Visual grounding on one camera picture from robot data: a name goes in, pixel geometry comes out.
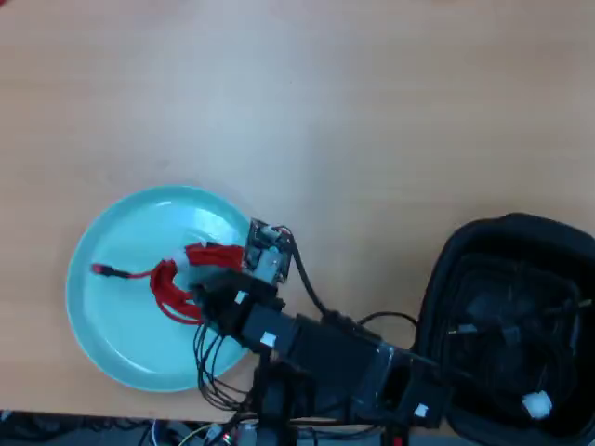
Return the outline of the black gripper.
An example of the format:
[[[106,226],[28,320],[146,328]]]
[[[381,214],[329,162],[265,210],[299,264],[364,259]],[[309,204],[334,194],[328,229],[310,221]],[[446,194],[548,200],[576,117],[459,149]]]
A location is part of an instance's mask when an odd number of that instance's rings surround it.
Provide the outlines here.
[[[221,334],[241,333],[256,304],[280,312],[284,301],[276,285],[231,269],[213,271],[191,282],[191,320],[199,325],[214,325]]]

